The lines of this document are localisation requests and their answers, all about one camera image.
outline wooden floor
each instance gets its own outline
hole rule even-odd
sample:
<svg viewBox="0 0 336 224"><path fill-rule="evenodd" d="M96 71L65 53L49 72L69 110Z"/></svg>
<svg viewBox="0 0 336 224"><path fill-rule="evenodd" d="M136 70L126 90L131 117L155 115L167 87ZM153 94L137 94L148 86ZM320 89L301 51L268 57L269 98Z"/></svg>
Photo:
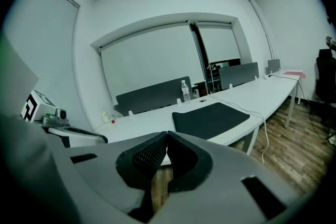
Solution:
<svg viewBox="0 0 336 224"><path fill-rule="evenodd" d="M327 140L328 129L320 122L321 119L312 115L315 133L308 115L309 106L295 103L291 122L287 129L283 126L290 101L286 100L281 107L266 121L269 147L264 154L265 166L274 171L289 183L299 195L315 189L327 171L327 165L335 152L335 147ZM262 163L261 154L267 145L265 128L259 128L256 143L251 157ZM231 147L241 149L243 140ZM168 197L167 186L172 180L170 168L160 169L152 180L153 210L157 212Z"/></svg>

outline pink paper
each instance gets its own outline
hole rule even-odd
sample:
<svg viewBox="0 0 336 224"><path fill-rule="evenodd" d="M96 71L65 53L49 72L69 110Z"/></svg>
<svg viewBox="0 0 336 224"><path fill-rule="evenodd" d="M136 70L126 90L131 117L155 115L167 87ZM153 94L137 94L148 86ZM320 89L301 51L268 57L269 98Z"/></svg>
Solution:
<svg viewBox="0 0 336 224"><path fill-rule="evenodd" d="M291 71L288 71L284 75L294 75L294 76L301 76L304 79L306 78L306 75L303 72L291 72Z"/></svg>

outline black headrest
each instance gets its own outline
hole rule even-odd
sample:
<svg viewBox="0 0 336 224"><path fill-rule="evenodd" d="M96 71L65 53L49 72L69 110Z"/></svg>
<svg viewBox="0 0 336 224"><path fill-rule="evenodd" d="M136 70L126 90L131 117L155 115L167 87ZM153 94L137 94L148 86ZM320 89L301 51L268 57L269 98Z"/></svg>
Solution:
<svg viewBox="0 0 336 224"><path fill-rule="evenodd" d="M320 50L319 57L323 59L331 59L332 58L331 49Z"/></svg>

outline chair backrest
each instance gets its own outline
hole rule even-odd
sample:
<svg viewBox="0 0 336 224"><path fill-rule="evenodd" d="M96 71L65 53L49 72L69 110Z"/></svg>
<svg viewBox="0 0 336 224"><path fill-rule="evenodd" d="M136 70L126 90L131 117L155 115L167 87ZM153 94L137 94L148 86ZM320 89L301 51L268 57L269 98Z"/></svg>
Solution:
<svg viewBox="0 0 336 224"><path fill-rule="evenodd" d="M320 50L316 63L319 70L316 94L323 100L333 100L336 90L336 60L331 49Z"/></svg>
<svg viewBox="0 0 336 224"><path fill-rule="evenodd" d="M190 78L182 77L116 96L118 110L127 116L130 110L136 114L177 104L178 98L183 102L182 80L188 85L190 98L193 99Z"/></svg>
<svg viewBox="0 0 336 224"><path fill-rule="evenodd" d="M281 68L280 66L280 59L275 59L275 60L268 60L268 72L271 73L274 73L274 72L277 72L279 71Z"/></svg>
<svg viewBox="0 0 336 224"><path fill-rule="evenodd" d="M254 80L256 76L259 78L258 63L246 63L233 67L224 67L219 70L221 77L222 90L229 88L229 85L237 86Z"/></svg>

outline water bottle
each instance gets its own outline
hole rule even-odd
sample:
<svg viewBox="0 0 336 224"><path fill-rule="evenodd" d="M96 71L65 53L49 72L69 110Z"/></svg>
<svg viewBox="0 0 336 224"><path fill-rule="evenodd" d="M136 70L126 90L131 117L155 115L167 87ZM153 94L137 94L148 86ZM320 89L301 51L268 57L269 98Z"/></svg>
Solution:
<svg viewBox="0 0 336 224"><path fill-rule="evenodd" d="M190 93L189 93L189 87L188 85L185 83L185 80L182 80L182 86L181 86L181 89L182 89L182 93L183 93L183 99L184 99L184 102L186 104L189 104L190 103Z"/></svg>

